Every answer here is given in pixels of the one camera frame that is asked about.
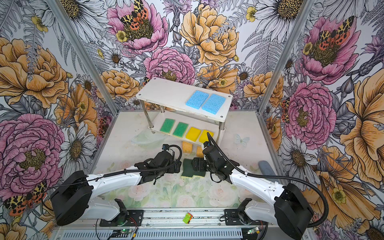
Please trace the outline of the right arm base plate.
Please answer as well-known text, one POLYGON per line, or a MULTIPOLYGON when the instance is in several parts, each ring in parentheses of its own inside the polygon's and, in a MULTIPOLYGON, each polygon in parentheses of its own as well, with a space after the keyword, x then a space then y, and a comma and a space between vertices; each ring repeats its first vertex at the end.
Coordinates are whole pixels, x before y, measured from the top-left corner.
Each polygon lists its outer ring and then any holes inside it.
POLYGON ((224 209, 224 221, 226 226, 256 226, 261 225, 260 221, 251 220, 245 211, 238 209, 224 209))

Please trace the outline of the white two-tier shelf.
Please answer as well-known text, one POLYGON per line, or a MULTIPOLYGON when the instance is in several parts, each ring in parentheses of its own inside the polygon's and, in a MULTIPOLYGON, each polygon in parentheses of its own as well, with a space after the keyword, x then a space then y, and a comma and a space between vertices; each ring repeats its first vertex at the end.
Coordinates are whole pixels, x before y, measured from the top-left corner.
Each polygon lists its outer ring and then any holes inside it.
POLYGON ((149 129, 167 136, 173 136, 173 132, 179 122, 191 127, 208 130, 214 133, 215 141, 220 144, 225 133, 225 123, 233 95, 224 94, 209 89, 198 88, 166 79, 153 78, 136 95, 141 102, 143 111, 147 118, 149 129), (208 93, 210 96, 216 94, 226 98, 217 114, 210 114, 201 108, 196 110, 186 106, 187 100, 195 91, 208 93), (160 132, 164 120, 176 120, 173 129, 169 134, 160 132))

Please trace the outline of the yellow sponge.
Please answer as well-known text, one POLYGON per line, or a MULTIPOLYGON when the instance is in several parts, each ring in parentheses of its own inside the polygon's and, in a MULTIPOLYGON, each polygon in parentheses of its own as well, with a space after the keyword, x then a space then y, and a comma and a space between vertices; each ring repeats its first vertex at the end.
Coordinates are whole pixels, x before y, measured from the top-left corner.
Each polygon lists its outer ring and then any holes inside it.
POLYGON ((205 143, 209 140, 208 134, 210 134, 211 137, 214 136, 214 133, 208 130, 203 130, 202 134, 200 135, 199 142, 200 143, 205 143))
POLYGON ((191 127, 189 129, 189 131, 187 132, 186 139, 190 140, 192 142, 196 142, 198 137, 200 136, 201 132, 202 131, 200 129, 191 127))

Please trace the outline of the dark green scouring sponge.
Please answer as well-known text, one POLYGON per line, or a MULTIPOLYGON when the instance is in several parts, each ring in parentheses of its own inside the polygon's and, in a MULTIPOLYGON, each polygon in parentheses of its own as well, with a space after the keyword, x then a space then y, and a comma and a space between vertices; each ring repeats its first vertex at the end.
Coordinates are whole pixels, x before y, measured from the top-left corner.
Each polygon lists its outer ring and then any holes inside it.
POLYGON ((206 176, 206 172, 204 172, 204 171, 194 171, 194 176, 204 178, 206 176))
POLYGON ((183 160, 183 171, 181 174, 182 178, 193 178, 194 176, 194 169, 192 165, 191 159, 184 159, 183 160))

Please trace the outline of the green orange small block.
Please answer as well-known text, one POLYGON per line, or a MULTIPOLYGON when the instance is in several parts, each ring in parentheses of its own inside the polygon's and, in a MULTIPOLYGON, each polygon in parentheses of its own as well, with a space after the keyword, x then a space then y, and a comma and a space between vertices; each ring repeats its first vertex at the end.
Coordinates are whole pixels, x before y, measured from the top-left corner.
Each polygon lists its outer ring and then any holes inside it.
POLYGON ((183 218, 183 222, 185 224, 189 224, 192 218, 193 215, 191 213, 186 213, 185 217, 183 218))

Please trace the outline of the green scrub sponge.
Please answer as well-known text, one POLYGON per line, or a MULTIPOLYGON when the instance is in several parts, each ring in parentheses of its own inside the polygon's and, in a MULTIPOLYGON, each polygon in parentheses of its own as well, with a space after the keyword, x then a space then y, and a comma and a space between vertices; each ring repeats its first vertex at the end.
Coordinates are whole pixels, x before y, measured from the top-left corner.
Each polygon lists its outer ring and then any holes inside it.
POLYGON ((160 128, 160 132, 169 134, 174 127, 176 120, 166 118, 160 128))
POLYGON ((188 127, 189 125, 187 123, 179 122, 173 132, 173 136, 177 138, 183 138, 188 127))

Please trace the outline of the aluminium front rail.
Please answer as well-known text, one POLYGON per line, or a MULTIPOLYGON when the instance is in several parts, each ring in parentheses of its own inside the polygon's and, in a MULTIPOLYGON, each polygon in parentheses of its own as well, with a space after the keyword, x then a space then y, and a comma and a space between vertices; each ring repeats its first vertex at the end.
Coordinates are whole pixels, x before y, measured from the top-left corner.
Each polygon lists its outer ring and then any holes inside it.
MULTIPOLYGON (((273 208, 261 203, 257 203, 256 206, 247 208, 238 207, 238 210, 245 211, 246 215, 251 220, 260 221, 261 225, 271 224, 277 225, 281 229, 288 227, 289 223, 293 222, 293 218, 284 217, 282 213, 276 214, 273 212, 273 208)), ((68 219, 56 219, 57 225, 68 226, 68 225, 79 225, 80 223, 95 223, 96 220, 106 220, 102 217, 80 217, 79 213, 72 212, 72 215, 68 219)), ((141 227, 148 225, 154 226, 165 226, 166 228, 175 228, 183 225, 218 225, 222 224, 226 226, 224 221, 224 209, 145 209, 144 218, 142 220, 141 227), (183 222, 183 218, 186 213, 191 213, 193 218, 189 224, 183 222)))

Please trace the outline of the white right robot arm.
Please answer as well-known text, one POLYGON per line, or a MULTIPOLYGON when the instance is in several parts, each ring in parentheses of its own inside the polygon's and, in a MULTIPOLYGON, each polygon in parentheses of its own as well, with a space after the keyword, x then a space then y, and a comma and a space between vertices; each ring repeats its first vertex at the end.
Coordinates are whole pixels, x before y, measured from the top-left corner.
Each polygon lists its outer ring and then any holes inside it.
POLYGON ((303 237, 314 212, 295 185, 282 185, 276 181, 277 176, 253 177, 239 163, 226 160, 215 146, 206 147, 203 154, 202 158, 194 158, 191 162, 195 172, 209 172, 220 181, 248 190, 263 200, 258 203, 251 198, 244 199, 234 216, 238 222, 275 224, 292 239, 303 237))

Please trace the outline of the orange cellulose sponge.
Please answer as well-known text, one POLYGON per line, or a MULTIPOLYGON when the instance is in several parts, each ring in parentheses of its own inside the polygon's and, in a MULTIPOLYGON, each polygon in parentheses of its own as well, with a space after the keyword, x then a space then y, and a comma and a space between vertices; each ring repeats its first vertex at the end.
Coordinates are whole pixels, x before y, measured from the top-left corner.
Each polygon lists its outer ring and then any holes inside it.
POLYGON ((197 146, 196 156, 197 156, 198 158, 203 158, 203 157, 204 157, 203 149, 202 149, 201 146, 197 146))
POLYGON ((182 150, 184 154, 191 154, 193 152, 194 145, 189 142, 182 142, 182 150))

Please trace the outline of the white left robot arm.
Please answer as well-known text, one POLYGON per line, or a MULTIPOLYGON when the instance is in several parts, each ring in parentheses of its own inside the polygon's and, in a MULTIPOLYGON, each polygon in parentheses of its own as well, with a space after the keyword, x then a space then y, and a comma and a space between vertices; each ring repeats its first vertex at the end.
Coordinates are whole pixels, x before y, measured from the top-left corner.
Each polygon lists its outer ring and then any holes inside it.
POLYGON ((180 158, 163 150, 153 159, 120 171, 98 175, 74 172, 51 195, 56 223, 66 226, 77 220, 100 219, 122 226, 129 220, 123 201, 108 201, 101 196, 125 187, 155 183, 165 174, 179 173, 181 164, 180 158))

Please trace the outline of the blue cellulose sponge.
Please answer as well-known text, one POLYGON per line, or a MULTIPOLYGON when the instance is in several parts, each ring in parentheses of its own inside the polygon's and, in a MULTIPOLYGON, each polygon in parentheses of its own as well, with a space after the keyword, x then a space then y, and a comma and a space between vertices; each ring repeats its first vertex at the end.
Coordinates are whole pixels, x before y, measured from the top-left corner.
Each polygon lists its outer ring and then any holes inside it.
POLYGON ((210 113, 210 114, 217 114, 221 106, 225 103, 226 98, 212 94, 207 101, 203 104, 202 110, 210 113))
POLYGON ((200 109, 210 95, 205 92, 195 91, 192 96, 187 100, 186 106, 193 109, 200 109))

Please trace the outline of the grey blue oval object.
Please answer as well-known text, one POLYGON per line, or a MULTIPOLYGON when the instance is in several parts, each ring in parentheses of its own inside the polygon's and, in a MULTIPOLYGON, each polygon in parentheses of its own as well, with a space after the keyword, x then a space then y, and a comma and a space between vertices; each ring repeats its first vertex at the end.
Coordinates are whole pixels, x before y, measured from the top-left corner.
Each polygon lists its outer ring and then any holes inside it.
POLYGON ((276 175, 275 171, 273 170, 273 168, 271 167, 269 162, 260 161, 258 163, 258 166, 259 166, 259 169, 260 169, 262 175, 265 175, 265 176, 275 176, 276 175))

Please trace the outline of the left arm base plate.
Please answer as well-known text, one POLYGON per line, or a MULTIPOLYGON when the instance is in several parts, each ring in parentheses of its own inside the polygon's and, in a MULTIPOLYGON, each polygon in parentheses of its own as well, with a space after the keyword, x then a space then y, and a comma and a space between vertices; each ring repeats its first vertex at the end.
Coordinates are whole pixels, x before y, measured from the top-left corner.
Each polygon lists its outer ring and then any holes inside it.
POLYGON ((127 210, 120 212, 113 220, 101 220, 100 227, 140 227, 144 218, 144 210, 127 210))

